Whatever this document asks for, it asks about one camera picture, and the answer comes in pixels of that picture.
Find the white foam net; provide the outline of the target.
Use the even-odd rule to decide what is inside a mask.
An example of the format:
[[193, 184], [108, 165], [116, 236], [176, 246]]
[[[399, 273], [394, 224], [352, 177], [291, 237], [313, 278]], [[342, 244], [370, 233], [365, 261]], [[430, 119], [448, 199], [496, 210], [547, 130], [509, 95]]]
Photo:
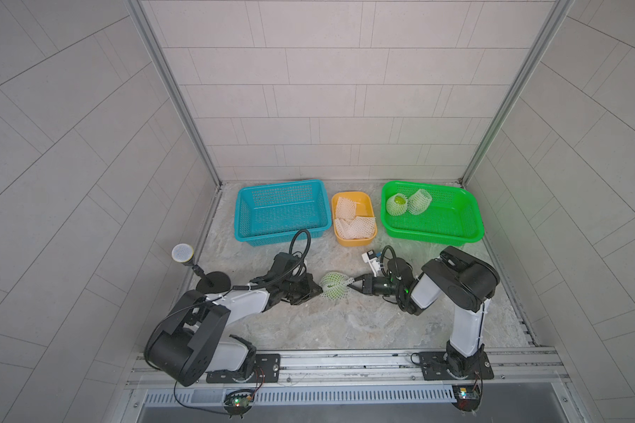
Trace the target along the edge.
[[349, 286], [355, 282], [355, 279], [338, 271], [330, 271], [326, 273], [319, 281], [322, 289], [322, 297], [331, 301], [338, 301], [347, 298], [350, 288]]
[[409, 200], [404, 194], [396, 193], [386, 200], [386, 213], [390, 216], [404, 215], [408, 209]]
[[407, 198], [407, 211], [412, 215], [424, 213], [432, 203], [432, 195], [425, 189], [419, 189]]

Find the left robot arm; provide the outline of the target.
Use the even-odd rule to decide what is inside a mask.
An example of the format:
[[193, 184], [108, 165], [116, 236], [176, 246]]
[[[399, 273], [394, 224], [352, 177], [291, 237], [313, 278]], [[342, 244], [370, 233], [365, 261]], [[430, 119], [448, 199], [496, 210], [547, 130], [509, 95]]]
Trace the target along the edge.
[[277, 254], [271, 269], [245, 285], [235, 286], [222, 271], [206, 273], [195, 263], [194, 249], [181, 243], [172, 250], [178, 264], [199, 277], [171, 312], [153, 329], [144, 347], [151, 368], [187, 387], [204, 373], [237, 380], [254, 372], [257, 348], [236, 335], [224, 338], [226, 328], [250, 315], [260, 315], [280, 303], [298, 306], [322, 293], [308, 273], [305, 259], [312, 237], [306, 229], [295, 233], [289, 251]]

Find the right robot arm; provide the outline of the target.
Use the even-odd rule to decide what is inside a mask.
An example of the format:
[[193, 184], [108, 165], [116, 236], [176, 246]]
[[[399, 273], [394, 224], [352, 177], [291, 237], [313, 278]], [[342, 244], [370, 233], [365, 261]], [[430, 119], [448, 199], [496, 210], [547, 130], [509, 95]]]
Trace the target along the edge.
[[447, 247], [416, 273], [391, 246], [363, 255], [371, 272], [348, 278], [359, 294], [382, 297], [400, 311], [417, 317], [437, 302], [452, 308], [452, 332], [441, 352], [413, 352], [411, 363], [426, 381], [492, 380], [483, 334], [490, 303], [500, 277], [489, 263], [455, 247]]

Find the teal plastic basket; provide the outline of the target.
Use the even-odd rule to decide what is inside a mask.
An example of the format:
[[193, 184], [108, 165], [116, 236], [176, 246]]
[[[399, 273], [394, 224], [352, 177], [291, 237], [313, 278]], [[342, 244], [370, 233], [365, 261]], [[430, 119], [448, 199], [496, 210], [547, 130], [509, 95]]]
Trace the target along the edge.
[[301, 229], [319, 238], [332, 224], [320, 180], [251, 186], [237, 194], [235, 237], [252, 247], [287, 243]]

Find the green plastic basket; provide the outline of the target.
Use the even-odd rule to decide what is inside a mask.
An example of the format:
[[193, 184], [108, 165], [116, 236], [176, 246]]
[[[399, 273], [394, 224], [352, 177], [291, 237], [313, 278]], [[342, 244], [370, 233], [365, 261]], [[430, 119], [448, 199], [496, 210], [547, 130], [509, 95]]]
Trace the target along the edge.
[[[431, 196], [429, 206], [422, 213], [413, 215], [406, 211], [399, 216], [388, 213], [387, 204], [394, 196], [411, 198], [420, 190]], [[381, 220], [387, 234], [393, 238], [455, 247], [477, 243], [485, 233], [476, 198], [466, 190], [446, 185], [404, 181], [384, 184]]]

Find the left circuit board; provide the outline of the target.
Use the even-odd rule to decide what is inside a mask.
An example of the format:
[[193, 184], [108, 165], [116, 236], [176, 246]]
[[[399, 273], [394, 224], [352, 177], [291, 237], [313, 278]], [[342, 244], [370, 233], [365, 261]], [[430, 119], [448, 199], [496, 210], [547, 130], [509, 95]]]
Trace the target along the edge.
[[237, 390], [227, 394], [223, 400], [223, 408], [229, 417], [242, 417], [254, 405], [254, 390]]

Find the circuit board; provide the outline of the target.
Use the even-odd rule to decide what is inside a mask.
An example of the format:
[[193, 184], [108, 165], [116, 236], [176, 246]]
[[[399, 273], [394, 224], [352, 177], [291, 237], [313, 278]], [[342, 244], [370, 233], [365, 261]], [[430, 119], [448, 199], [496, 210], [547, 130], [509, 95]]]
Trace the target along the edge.
[[254, 390], [237, 390], [227, 394], [223, 400], [223, 408], [229, 417], [242, 417], [254, 405]]
[[479, 386], [453, 385], [453, 395], [456, 402], [453, 406], [462, 412], [474, 412], [481, 405], [482, 391]]

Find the right circuit board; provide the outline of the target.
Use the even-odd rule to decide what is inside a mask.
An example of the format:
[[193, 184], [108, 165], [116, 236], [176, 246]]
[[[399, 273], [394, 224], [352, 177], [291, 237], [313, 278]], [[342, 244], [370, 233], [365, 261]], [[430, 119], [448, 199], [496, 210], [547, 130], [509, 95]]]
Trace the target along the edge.
[[479, 386], [453, 385], [453, 395], [456, 402], [453, 406], [462, 412], [474, 412], [481, 405], [482, 391]]

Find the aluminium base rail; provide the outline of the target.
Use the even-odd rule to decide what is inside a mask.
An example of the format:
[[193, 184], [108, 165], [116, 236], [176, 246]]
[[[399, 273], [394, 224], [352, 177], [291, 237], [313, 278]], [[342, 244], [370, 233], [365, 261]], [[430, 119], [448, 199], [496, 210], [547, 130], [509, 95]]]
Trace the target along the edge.
[[137, 360], [125, 387], [157, 405], [217, 407], [232, 391], [254, 390], [255, 406], [453, 404], [453, 385], [479, 386], [481, 403], [498, 388], [567, 405], [568, 375], [553, 348], [498, 348], [487, 352], [481, 369], [454, 379], [432, 350], [301, 350], [259, 354], [247, 379], [204, 374], [183, 387]]

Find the aluminium corner post right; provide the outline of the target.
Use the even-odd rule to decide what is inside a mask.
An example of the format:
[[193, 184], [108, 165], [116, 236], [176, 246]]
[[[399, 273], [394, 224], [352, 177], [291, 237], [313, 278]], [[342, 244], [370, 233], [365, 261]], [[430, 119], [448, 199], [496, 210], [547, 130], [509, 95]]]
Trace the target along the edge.
[[491, 120], [490, 125], [483, 135], [481, 143], [478, 145], [471, 162], [469, 162], [467, 166], [466, 172], [462, 178], [460, 178], [460, 186], [462, 188], [466, 189], [467, 185], [474, 177], [478, 167], [488, 153], [490, 146], [497, 137], [517, 100], [520, 98], [524, 88], [527, 86], [529, 79], [531, 79], [534, 74], [538, 63], [540, 63], [543, 59], [546, 50], [550, 46], [574, 3], [574, 0], [557, 0], [554, 2], [550, 13], [545, 21], [543, 21], [541, 30], [538, 35], [536, 35], [536, 38], [534, 38], [534, 43], [525, 56], [513, 84], [509, 87], [504, 100], [501, 102], [497, 110], [497, 113]]

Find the aluminium corner post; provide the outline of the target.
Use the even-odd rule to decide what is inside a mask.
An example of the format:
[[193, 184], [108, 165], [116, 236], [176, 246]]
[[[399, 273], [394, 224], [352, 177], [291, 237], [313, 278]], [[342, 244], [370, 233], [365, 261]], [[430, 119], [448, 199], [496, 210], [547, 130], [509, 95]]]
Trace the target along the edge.
[[497, 113], [491, 120], [490, 125], [483, 135], [481, 143], [478, 145], [471, 162], [469, 162], [467, 166], [466, 172], [462, 178], [460, 178], [460, 186], [462, 188], [466, 189], [467, 185], [474, 177], [478, 167], [488, 153], [490, 146], [497, 137], [517, 100], [520, 98], [524, 88], [527, 86], [529, 79], [531, 79], [534, 74], [538, 63], [540, 63], [543, 59], [546, 50], [550, 46], [574, 3], [574, 0], [557, 0], [554, 2], [550, 13], [545, 21], [543, 21], [541, 30], [538, 35], [536, 35], [536, 38], [534, 38], [534, 43], [525, 56], [513, 84], [509, 87], [504, 100], [501, 102], [497, 110]]
[[181, 92], [178, 83], [176, 83], [176, 79], [169, 67], [169, 63], [163, 53], [162, 46], [157, 39], [156, 33], [151, 27], [144, 6], [141, 1], [138, 0], [127, 0], [125, 1], [125, 5], [134, 25], [138, 30], [139, 38], [141, 38], [144, 43], [146, 50], [153, 61], [157, 74], [172, 100], [176, 114], [185, 127], [185, 130], [194, 144], [201, 160], [205, 164], [211, 178], [213, 179], [216, 189], [220, 190], [222, 188], [222, 180], [217, 174], [211, 156], [206, 151], [205, 143], [197, 126], [195, 125], [192, 114], [188, 109], [185, 97], [183, 97], [183, 93]]

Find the aluminium corner post left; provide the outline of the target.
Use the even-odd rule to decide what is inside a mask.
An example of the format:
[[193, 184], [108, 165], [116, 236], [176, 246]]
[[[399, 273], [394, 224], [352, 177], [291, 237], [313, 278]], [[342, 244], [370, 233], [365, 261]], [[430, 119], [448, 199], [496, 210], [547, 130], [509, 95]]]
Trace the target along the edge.
[[176, 83], [176, 79], [169, 67], [169, 63], [163, 53], [162, 46], [157, 39], [156, 33], [151, 27], [144, 6], [141, 1], [138, 0], [127, 0], [125, 1], [125, 5], [134, 25], [138, 30], [139, 38], [141, 38], [144, 43], [146, 50], [153, 61], [157, 74], [172, 100], [176, 114], [185, 127], [185, 130], [194, 144], [201, 160], [205, 164], [211, 178], [213, 179], [216, 189], [220, 190], [222, 188], [222, 180], [217, 174], [211, 156], [206, 151], [205, 143], [197, 126], [195, 125], [192, 114], [188, 109], [185, 97], [183, 97], [183, 93], [181, 92], [178, 83]]

